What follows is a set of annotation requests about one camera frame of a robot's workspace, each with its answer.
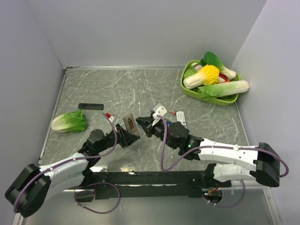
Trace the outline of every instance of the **floor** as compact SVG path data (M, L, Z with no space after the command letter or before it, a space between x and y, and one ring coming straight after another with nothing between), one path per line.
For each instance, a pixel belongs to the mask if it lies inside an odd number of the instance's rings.
M103 111L84 110L87 129L80 133L50 132L43 165L76 153L86 141L90 131L98 128L109 133L111 128L102 112L121 118L128 113L148 116L150 109L161 103L172 111L184 111L190 134L216 142L247 145L235 105L212 105L182 93L181 69L137 70L69 70L63 84L55 116L77 110L81 103L102 103ZM166 118L176 121L171 114ZM161 141L147 138L140 130L141 139L126 149L118 146L97 164L97 171L160 171ZM165 165L178 157L178 150L165 150ZM174 170L204 170L211 161L180 161Z

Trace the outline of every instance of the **remote control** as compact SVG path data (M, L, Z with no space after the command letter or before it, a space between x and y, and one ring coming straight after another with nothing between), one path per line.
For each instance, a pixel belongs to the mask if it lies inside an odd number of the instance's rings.
M183 111L176 112L176 117L177 117L177 121L180 122L184 126L184 128L187 128L186 118L184 117L184 112Z

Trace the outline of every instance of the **marble table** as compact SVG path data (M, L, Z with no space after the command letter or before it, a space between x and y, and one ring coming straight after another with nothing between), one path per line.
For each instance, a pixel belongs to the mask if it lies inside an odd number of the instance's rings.
M180 86L182 69L97 69L66 71L66 79L58 101L55 116L76 111L78 104L102 103L103 111L84 110L87 129L80 133L50 131L42 164L47 165L76 153L96 128L111 131L102 112L121 118L128 113L134 117L148 116L150 109L161 103L172 111L184 111L190 134L216 142L247 145L235 104L223 107L199 101L183 94ZM166 118L176 121L167 114ZM98 171L131 172L160 171L160 147L156 137L147 138L139 130L141 139L130 147L118 146L96 165ZM165 149L165 167L178 156L178 150ZM211 161L181 160L173 170L204 170Z

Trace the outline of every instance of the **purple cable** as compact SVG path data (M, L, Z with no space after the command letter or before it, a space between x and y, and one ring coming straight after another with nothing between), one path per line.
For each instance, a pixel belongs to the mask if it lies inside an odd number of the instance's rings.
M164 130L164 138L163 138L163 147L162 147L162 152L161 152L161 158L160 158L160 167L161 167L161 170L164 171L164 172L168 172L170 171L174 166L176 166L180 160L182 160L186 155L188 155L189 153L193 152L193 151L196 151L196 150L199 150L199 149L205 149L205 148L220 148L220 149L233 149L233 147L229 147L229 146L211 146L211 145L205 145L205 146L198 146L198 147L195 147L195 148L192 148L190 149L189 151L187 151L186 153L184 153L181 157L179 157L172 165L170 165L169 168L164 168L164 153L165 153L165 143L166 143L166 139L167 139L167 130L168 130L168 125L164 119L164 117L162 116L157 116L159 118L162 119L163 123L164 123L164 127L165 127L165 130ZM287 166L287 164L285 163L285 161L283 161L278 155L272 153L272 152L269 152L267 150L264 150L264 149L259 149L259 148L249 148L249 147L239 147L239 150L251 150L251 151L259 151L259 152L263 152L263 153L266 153L272 157L274 157L275 159L277 159L278 161L280 161L284 167L285 167L285 173L280 175L280 177L285 177L288 173L289 173L289 167Z
M101 156L88 156L88 157L77 157L77 158L68 159L68 160L66 160L66 161L63 161L63 162L61 162L61 163L58 163L58 164L52 166L52 169L55 169L55 168L57 168L57 167L59 167L59 166L62 166L62 165L64 165L64 164L69 163L69 162L74 161L74 160L104 157L104 156L107 156L108 154L110 154L110 153L115 149L115 147L117 146L117 141L118 141L117 132L115 131L114 126L113 126L113 124L111 123L111 121L108 119L108 117L107 117L104 113L103 113L102 115L107 119L107 121L108 121L108 123L111 125L112 130L113 130L113 133L114 133L115 139L114 139L114 145L113 145L112 149L111 149L109 152L107 152L107 153L105 153L105 154L103 154L103 155L101 155ZM40 172L39 174L37 174L34 178L32 178L32 179L25 185L25 187L22 189L22 191L19 193L17 199L15 200L15 203L14 203L14 213L18 213L18 211L17 211L17 206L18 206L18 204L19 204L19 201L20 201L22 195L23 195L24 192L27 190L27 188L28 188L28 187L29 187L29 186L30 186L30 185L31 185L38 177L40 177L40 176L43 175L44 173L47 173L47 172L50 172L50 171L51 171L51 168L48 168L48 169L46 169L46 170Z
M240 180L240 181L241 181L242 186L243 186L243 194L242 194L241 198L236 203L234 203L232 205L219 205L219 204L217 205L217 204L214 204L214 203L208 201L205 197L203 197L203 198L205 199L206 203L208 203L210 205L213 205L213 206L216 206L216 207L220 207L220 208L233 208L233 207L236 207L236 206L238 206L239 204L241 204L243 202L243 200L245 198L245 195L246 195L246 185L245 185L243 180Z
M110 213L110 212L114 211L114 210L118 207L118 205L119 205L119 203L120 203L120 200L121 200L121 195L120 195L119 189L118 189L117 186L115 186L114 184L107 183L107 182L99 182L99 183L89 184L87 187L90 187L90 186L93 186L93 185L97 185L97 184L108 184L108 185L114 187L114 188L117 190L117 193L118 193L118 201L117 201L117 203L115 204L115 206L114 206L111 210L106 211L106 212L98 212L98 211L92 210L92 209L90 209L90 208L88 208L88 207L86 207L86 206L80 204L80 203L76 200L76 197L77 197L77 195L78 195L79 193L82 193L82 192L85 192L85 193L93 193L92 191L80 191L80 192L76 193L76 194L74 195L74 200L75 200L76 204L79 205L79 206L81 206L82 208L88 210L88 211L91 211L91 212L94 212L94 213L97 213L97 214L106 214L106 213Z

